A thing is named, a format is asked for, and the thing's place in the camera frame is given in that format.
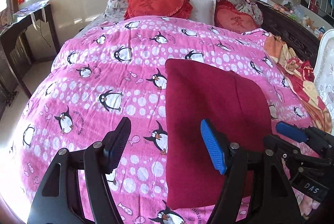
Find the person's right hand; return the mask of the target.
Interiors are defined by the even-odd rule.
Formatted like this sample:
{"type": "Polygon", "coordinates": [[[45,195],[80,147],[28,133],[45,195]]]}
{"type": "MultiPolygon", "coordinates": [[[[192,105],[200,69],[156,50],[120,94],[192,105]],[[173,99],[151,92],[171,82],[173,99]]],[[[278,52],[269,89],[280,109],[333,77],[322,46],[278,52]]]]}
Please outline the person's right hand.
{"type": "Polygon", "coordinates": [[[301,215],[304,218],[308,218],[313,210],[317,210],[320,203],[306,196],[301,192],[296,194],[297,202],[300,208],[301,215]]]}

